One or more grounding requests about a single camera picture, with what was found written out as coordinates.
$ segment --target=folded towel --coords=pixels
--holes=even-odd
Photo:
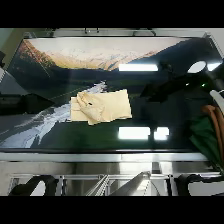
[[[71,97],[71,121],[88,121],[89,125],[132,118],[127,90],[110,93],[79,92]]]

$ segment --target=green cloth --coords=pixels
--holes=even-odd
[[[215,128],[211,119],[208,116],[203,116],[192,120],[190,130],[192,131],[190,140],[198,150],[208,160],[223,167]]]

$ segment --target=black table surface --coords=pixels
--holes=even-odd
[[[90,41],[91,37],[83,38],[86,38],[86,45],[91,45],[91,51],[94,47],[99,48]],[[123,37],[110,38],[113,44],[116,42],[115,38]],[[60,52],[60,57],[56,58],[47,51],[41,51],[41,47],[38,50],[37,45],[34,47],[31,43],[32,41],[29,40],[21,42],[1,81],[0,91],[4,94],[39,94],[54,101],[55,105],[36,115],[0,116],[0,151],[42,153],[197,151],[189,140],[187,129],[189,121],[202,115],[202,106],[214,103],[202,88],[191,91],[181,89],[170,94],[167,100],[161,103],[147,102],[147,97],[140,97],[145,85],[149,83],[161,85],[167,82],[169,79],[167,71],[121,72],[118,67],[110,70],[110,66],[115,65],[114,61],[107,65],[106,69],[100,67],[99,63],[98,68],[88,67],[88,63],[78,68],[69,68],[60,66],[56,61],[61,55],[63,56],[63,52]],[[133,60],[127,63],[159,64],[161,61],[166,61],[173,66],[175,73],[181,76],[195,62],[215,63],[221,60],[211,39],[180,38],[178,43],[157,53],[138,58],[133,56]],[[88,89],[93,92],[96,89],[98,92],[99,89],[104,92],[127,89],[132,119],[115,120],[94,126],[89,126],[87,122],[70,122],[71,96]],[[151,133],[157,127],[168,127],[170,133],[167,140],[163,141],[155,140],[153,134],[145,140],[124,140],[118,138],[119,127],[150,127]]]

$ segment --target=floor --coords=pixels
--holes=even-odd
[[[207,30],[214,35],[217,43],[224,52],[224,28],[191,28],[196,30]],[[4,62],[6,67],[10,63],[10,60],[18,46],[23,32],[27,31],[40,31],[41,28],[29,28],[29,30],[15,29],[8,38],[1,51],[7,54]],[[153,172],[194,172],[197,166],[197,171],[205,172],[205,164],[197,163],[161,163],[160,169],[153,169]],[[106,163],[85,163],[85,164],[72,164],[72,163],[38,163],[38,162],[0,162],[0,195],[7,195],[8,186],[10,183],[10,175],[13,173],[32,173],[32,174],[96,174],[96,173],[108,173],[108,174],[138,174],[141,171],[151,171],[151,163],[125,163],[125,164],[106,164]]]

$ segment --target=beige cloth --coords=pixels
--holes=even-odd
[[[127,90],[110,93],[79,92],[71,97],[71,121],[88,121],[89,125],[132,118]]]

